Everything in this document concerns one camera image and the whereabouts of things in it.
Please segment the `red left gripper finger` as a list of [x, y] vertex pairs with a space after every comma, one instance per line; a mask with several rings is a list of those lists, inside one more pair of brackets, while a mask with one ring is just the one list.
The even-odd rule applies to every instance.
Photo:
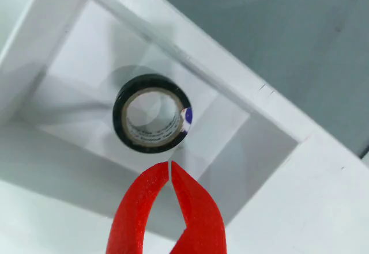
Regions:
[[107, 253], [143, 253], [150, 210], [167, 182], [168, 162], [151, 166], [134, 180], [115, 213]]

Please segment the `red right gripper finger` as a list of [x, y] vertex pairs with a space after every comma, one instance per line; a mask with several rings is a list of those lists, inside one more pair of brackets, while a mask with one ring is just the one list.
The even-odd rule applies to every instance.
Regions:
[[186, 224], [171, 253], [226, 253], [224, 221], [207, 190], [175, 161], [171, 180]]

